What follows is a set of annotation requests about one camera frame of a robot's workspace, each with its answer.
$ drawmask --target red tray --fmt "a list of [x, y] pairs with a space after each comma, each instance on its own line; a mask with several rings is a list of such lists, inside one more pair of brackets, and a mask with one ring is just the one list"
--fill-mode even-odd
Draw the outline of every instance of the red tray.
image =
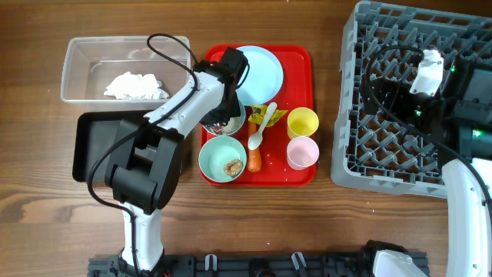
[[[208, 50], [205, 59], [218, 61], [228, 47], [243, 45], [216, 45]], [[277, 56], [284, 69], [284, 83], [278, 94], [271, 100], [278, 104], [278, 109], [289, 112], [298, 107], [313, 108], [313, 86], [311, 57], [309, 53], [297, 45], [258, 45]], [[301, 186], [307, 185], [316, 175], [316, 165], [305, 170], [293, 170], [287, 164], [287, 116], [284, 115], [275, 125], [265, 128], [263, 142], [260, 146], [261, 170], [249, 172], [247, 169], [237, 179], [227, 183], [213, 182], [200, 171], [201, 177], [216, 186]], [[201, 129], [200, 147], [207, 140], [214, 138], [203, 128]], [[248, 118], [232, 137], [242, 143], [248, 150]]]

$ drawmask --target gray dish rack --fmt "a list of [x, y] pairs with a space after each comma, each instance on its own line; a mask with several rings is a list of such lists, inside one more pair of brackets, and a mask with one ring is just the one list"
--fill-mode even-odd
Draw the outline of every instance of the gray dish rack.
[[[438, 49], [444, 56], [445, 79], [457, 56], [492, 63], [492, 19], [362, 1], [344, 27], [331, 178], [354, 189], [446, 198], [434, 146], [384, 120], [381, 112], [364, 111], [362, 75], [374, 54], [389, 45]], [[412, 83], [410, 57], [410, 52], [386, 52], [374, 63], [371, 79]]]

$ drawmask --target brown food item in bowl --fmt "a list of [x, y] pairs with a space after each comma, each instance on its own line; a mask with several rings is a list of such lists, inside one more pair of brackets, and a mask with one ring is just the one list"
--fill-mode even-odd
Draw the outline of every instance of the brown food item in bowl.
[[224, 165], [225, 174], [234, 177], [243, 169], [243, 162], [240, 159], [234, 159], [227, 165]]

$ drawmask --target wooden table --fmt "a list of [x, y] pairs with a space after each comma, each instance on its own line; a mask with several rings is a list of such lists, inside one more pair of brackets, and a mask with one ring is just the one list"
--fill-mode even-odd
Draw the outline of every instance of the wooden table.
[[[198, 58], [219, 43], [304, 46], [313, 58], [322, 124], [317, 176], [301, 189], [215, 189], [195, 162], [164, 209], [168, 254], [355, 251], [378, 239], [428, 252], [432, 275], [444, 275], [445, 200], [344, 189], [330, 179], [342, 28], [356, 1], [6, 2], [0, 6], [0, 276], [85, 276], [89, 258], [124, 246], [121, 212], [97, 204], [71, 177], [81, 111], [59, 98], [62, 66], [71, 38], [155, 32], [187, 36]], [[481, 0], [391, 2], [492, 16], [492, 4]], [[197, 130], [193, 138], [196, 161]], [[98, 194], [111, 199], [108, 188]]]

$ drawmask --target green light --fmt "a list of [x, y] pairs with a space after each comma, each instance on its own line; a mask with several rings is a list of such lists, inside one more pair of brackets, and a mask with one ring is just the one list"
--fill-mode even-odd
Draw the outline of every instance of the green light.
[[475, 137], [479, 137], [483, 134], [484, 134], [484, 132], [482, 132], [481, 130], [474, 130], [473, 131], [473, 136], [475, 136]]

